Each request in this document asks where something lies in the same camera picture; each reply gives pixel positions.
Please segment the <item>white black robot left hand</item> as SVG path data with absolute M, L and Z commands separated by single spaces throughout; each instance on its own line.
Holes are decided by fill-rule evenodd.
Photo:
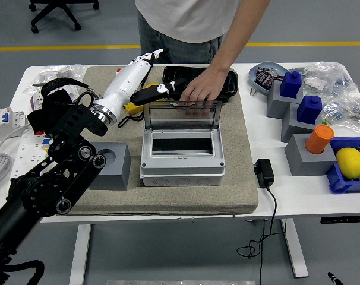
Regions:
M 153 67 L 153 62 L 167 49 L 158 49 L 136 57 L 123 67 L 106 89 L 103 97 L 94 102 L 91 111 L 106 125 L 113 125 L 119 119 L 124 105 L 132 102 L 136 106 L 154 102 L 178 91 L 185 85 L 183 78 L 168 83 L 153 85 L 139 90 Z

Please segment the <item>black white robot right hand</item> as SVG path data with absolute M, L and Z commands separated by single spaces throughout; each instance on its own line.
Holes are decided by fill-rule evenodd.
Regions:
M 343 285 L 343 283 L 332 272 L 329 271 L 327 275 L 334 285 Z

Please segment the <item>person's left hand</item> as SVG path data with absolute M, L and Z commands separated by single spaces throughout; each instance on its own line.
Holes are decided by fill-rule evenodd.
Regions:
M 220 94 L 230 68 L 221 69 L 211 65 L 193 79 L 182 92 L 180 101 L 214 101 Z

